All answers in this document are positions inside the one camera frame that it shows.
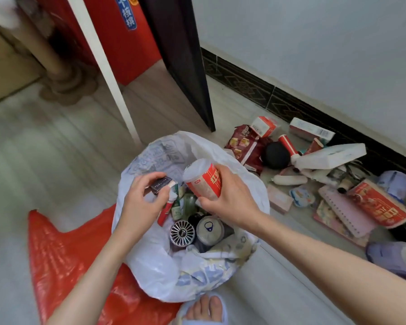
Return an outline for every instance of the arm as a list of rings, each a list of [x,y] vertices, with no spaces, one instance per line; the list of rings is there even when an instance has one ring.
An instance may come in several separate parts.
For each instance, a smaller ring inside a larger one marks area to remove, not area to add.
[[[199,198],[204,209],[265,240],[357,324],[406,324],[406,280],[262,213],[243,181],[225,166],[217,168],[221,196]]]
[[[124,257],[155,221],[168,200],[164,187],[153,203],[144,201],[145,187],[165,173],[136,177],[125,197],[116,229],[65,300],[48,319],[47,325],[96,324]]]

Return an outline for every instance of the black tile baseboard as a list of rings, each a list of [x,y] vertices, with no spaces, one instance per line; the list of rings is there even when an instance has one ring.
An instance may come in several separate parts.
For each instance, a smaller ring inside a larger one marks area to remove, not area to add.
[[[283,120],[298,117],[334,131],[330,145],[363,142],[367,155],[360,160],[373,174],[387,170],[406,173],[406,157],[400,153],[203,48],[202,56],[207,75]]]

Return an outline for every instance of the black door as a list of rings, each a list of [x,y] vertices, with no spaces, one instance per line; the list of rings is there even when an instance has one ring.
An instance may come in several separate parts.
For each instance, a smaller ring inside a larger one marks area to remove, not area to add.
[[[212,107],[191,0],[138,0],[165,66],[213,132]]]

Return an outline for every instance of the blue pull tab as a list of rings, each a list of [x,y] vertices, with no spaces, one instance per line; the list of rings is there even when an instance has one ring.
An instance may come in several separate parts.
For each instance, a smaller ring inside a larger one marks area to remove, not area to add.
[[[206,228],[207,231],[212,231],[212,229],[213,229],[213,223],[212,223],[212,221],[206,222],[206,224],[204,224],[204,227]]]

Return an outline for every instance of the plastic bag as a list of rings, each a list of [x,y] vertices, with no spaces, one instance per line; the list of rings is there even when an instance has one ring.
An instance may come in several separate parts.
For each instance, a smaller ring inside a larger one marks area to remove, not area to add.
[[[250,189],[261,211],[269,213],[269,200],[263,182],[249,173],[221,147],[193,133],[179,131],[157,139],[122,172],[112,230],[116,227],[123,201],[135,176],[163,171],[182,181],[187,165],[209,158],[238,174]],[[149,296],[166,302],[183,302],[215,289],[226,282],[256,251],[258,238],[235,227],[235,234],[222,240],[210,251],[199,253],[190,245],[171,257],[169,227],[156,222],[144,234],[125,259],[141,289]]]
[[[30,273],[41,323],[86,273],[111,235],[114,206],[81,227],[59,232],[36,210],[28,215]],[[178,303],[164,303],[147,296],[130,269],[122,265],[107,297],[100,325],[167,325],[179,310]]]

